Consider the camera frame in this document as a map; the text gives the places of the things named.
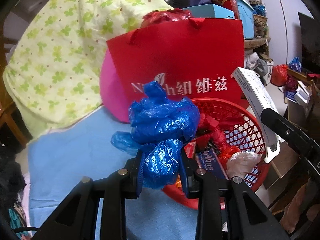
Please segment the blue white toothpaste box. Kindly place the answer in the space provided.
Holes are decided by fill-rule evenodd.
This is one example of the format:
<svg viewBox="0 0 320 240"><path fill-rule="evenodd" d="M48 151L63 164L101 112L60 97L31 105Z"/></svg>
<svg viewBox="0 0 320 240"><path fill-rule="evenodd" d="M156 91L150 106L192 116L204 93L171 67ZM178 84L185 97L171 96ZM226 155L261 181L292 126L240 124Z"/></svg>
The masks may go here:
<svg viewBox="0 0 320 240"><path fill-rule="evenodd" d="M217 154L211 149L205 149L195 154L195 159L200 168L212 173L218 179L228 179L228 176L221 165Z"/></svg>

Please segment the red plastic bag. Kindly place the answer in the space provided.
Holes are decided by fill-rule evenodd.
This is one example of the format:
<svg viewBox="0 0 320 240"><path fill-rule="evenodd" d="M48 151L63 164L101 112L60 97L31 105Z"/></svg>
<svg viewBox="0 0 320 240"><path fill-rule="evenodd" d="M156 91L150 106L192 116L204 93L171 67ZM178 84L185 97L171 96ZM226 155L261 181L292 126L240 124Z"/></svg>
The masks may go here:
<svg viewBox="0 0 320 240"><path fill-rule="evenodd" d="M227 161L233 154L240 152L237 146L231 146L226 139L225 131L236 125L241 118L227 118L217 120L206 113L200 114L200 122L196 132L196 145L204 150L212 142L220 151L220 159Z"/></svg>
<svg viewBox="0 0 320 240"><path fill-rule="evenodd" d="M141 23L140 28L164 22L187 20L190 18L193 18L193 15L189 10L182 10L178 8L162 11L155 10L143 16L143 22Z"/></svg>

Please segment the blue plastic bag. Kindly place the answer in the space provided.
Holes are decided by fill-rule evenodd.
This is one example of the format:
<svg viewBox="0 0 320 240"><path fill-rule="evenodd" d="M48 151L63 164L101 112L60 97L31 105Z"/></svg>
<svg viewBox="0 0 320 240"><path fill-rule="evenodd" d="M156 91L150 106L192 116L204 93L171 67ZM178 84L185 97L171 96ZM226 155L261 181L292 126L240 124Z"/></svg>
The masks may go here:
<svg viewBox="0 0 320 240"><path fill-rule="evenodd" d="M170 100L157 81L143 88L145 97L129 108L131 131L117 131L111 144L134 157L142 154L139 189L162 189L178 177L181 150L194 139L200 112L189 98Z"/></svg>

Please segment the white plastic bag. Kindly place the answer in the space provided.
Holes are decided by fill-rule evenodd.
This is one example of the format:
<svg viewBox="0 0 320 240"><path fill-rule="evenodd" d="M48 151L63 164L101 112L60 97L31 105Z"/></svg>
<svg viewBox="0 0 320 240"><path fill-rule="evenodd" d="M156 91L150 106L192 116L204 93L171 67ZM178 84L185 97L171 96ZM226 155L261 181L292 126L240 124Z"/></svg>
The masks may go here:
<svg viewBox="0 0 320 240"><path fill-rule="evenodd" d="M240 177L244 179L261 161L261 154L252 151L237 152L226 163L226 173L229 179Z"/></svg>

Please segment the white long medicine box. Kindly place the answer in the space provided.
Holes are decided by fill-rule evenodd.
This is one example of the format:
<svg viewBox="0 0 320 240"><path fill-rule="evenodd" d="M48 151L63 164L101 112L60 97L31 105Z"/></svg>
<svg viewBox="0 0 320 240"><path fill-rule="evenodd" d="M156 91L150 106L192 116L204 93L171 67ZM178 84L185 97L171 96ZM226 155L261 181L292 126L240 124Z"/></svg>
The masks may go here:
<svg viewBox="0 0 320 240"><path fill-rule="evenodd" d="M233 72L233 76L249 101L262 130L266 148L264 162L269 164L280 152L280 137L262 123L261 113L268 108L276 113L278 113L278 110L265 86L253 70L238 67Z"/></svg>

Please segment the red white small box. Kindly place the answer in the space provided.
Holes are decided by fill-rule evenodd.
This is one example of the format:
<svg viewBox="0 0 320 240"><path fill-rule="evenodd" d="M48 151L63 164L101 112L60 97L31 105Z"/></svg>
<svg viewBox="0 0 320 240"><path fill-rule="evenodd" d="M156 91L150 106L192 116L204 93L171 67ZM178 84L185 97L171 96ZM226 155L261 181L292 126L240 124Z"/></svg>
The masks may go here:
<svg viewBox="0 0 320 240"><path fill-rule="evenodd" d="M189 142L185 145L184 150L188 158L193 158L196 152L196 141Z"/></svg>

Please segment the red plastic mesh basket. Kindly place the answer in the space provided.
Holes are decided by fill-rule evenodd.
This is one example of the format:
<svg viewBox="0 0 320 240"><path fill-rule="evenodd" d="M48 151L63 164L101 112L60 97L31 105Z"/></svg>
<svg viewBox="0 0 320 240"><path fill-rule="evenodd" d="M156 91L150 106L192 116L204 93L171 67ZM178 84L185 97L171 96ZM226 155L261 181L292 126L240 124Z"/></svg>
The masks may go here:
<svg viewBox="0 0 320 240"><path fill-rule="evenodd" d="M192 99L198 107L200 114L210 116L222 123L221 131L224 132L226 142L231 147L242 151L252 151L265 155L265 144L262 131L256 118L243 107L230 101L215 98ZM260 163L244 176L244 182L256 192L264 182L270 165L261 158ZM168 197L188 208L197 210L198 199L185 197L182 188L178 185L168 185L162 190Z"/></svg>

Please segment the magenta pillow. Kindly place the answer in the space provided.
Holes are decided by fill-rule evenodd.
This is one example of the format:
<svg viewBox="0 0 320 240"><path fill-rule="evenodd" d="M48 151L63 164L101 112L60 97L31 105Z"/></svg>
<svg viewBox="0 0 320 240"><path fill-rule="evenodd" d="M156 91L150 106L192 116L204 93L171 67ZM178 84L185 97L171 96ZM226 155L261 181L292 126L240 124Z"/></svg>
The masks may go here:
<svg viewBox="0 0 320 240"><path fill-rule="evenodd" d="M109 50L106 51L101 66L99 86L103 105L118 121L129 123L130 101L125 94Z"/></svg>

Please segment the light blue towel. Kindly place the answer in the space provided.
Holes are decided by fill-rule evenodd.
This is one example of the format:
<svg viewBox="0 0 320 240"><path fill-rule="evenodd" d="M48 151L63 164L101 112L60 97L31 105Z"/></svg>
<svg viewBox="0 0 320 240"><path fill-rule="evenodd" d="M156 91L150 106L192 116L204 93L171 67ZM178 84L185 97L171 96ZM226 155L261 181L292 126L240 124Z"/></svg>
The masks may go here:
<svg viewBox="0 0 320 240"><path fill-rule="evenodd" d="M31 225L40 227L82 177L98 180L123 168L130 156L115 148L111 137L130 129L101 107L74 127L29 144ZM126 200L125 207L128 239L195 237L197 212L163 191L144 188L137 200Z"/></svg>

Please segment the red Nilrich paper bag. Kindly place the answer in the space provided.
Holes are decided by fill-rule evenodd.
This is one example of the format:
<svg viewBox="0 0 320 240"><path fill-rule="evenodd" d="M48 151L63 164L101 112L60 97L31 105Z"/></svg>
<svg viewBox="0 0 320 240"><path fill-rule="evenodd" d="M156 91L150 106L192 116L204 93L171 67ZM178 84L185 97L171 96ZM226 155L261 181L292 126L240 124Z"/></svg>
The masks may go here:
<svg viewBox="0 0 320 240"><path fill-rule="evenodd" d="M241 103L233 77L244 65L240 20L191 18L136 29L107 42L129 101L144 97L144 85L157 81L168 97L217 98Z"/></svg>

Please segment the black clothes pile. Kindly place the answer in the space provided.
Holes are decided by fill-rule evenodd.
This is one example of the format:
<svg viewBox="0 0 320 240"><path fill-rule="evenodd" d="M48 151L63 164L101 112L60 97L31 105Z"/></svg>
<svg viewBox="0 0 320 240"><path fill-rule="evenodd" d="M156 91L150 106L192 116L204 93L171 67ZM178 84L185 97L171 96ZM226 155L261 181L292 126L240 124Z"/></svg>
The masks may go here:
<svg viewBox="0 0 320 240"><path fill-rule="evenodd" d="M24 176L14 152L1 144L1 213L7 220L9 209L14 207L17 195L24 187Z"/></svg>

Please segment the green clover quilt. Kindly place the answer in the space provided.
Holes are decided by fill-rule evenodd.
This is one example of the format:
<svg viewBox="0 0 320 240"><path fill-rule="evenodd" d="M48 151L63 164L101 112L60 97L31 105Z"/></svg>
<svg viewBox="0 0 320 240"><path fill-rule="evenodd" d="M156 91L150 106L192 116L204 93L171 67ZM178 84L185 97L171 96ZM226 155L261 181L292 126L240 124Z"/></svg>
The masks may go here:
<svg viewBox="0 0 320 240"><path fill-rule="evenodd" d="M22 35L3 81L37 138L70 126L101 105L106 42L140 27L164 0L50 0Z"/></svg>

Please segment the blue plastic storage bin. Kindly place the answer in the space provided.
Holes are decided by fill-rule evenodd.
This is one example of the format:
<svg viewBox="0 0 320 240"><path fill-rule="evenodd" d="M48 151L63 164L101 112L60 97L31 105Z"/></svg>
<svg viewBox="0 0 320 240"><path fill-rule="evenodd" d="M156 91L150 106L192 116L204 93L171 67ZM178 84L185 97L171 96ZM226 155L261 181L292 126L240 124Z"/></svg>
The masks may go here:
<svg viewBox="0 0 320 240"><path fill-rule="evenodd" d="M242 20L242 28L244 39L251 40L254 38L254 9L244 0L236 0L240 20Z"/></svg>

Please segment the red plastic bag behind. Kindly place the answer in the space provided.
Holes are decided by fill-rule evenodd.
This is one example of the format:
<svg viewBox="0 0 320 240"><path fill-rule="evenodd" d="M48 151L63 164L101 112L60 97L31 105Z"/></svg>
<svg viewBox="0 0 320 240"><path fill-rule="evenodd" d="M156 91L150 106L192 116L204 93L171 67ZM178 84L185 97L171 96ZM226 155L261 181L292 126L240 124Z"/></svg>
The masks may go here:
<svg viewBox="0 0 320 240"><path fill-rule="evenodd" d="M190 18L193 18L193 15L189 10L182 10L178 8L162 11L155 10L143 16L143 22L141 23L140 28L164 22L187 20Z"/></svg>

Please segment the light blue cardboard box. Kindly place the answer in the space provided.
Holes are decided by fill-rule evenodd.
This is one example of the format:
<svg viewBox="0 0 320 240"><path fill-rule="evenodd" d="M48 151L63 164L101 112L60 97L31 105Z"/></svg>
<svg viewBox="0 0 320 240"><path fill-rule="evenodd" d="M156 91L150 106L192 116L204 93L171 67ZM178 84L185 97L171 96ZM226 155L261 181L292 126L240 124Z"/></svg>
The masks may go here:
<svg viewBox="0 0 320 240"><path fill-rule="evenodd" d="M226 18L235 19L234 12L216 4L202 4L184 8L196 18Z"/></svg>

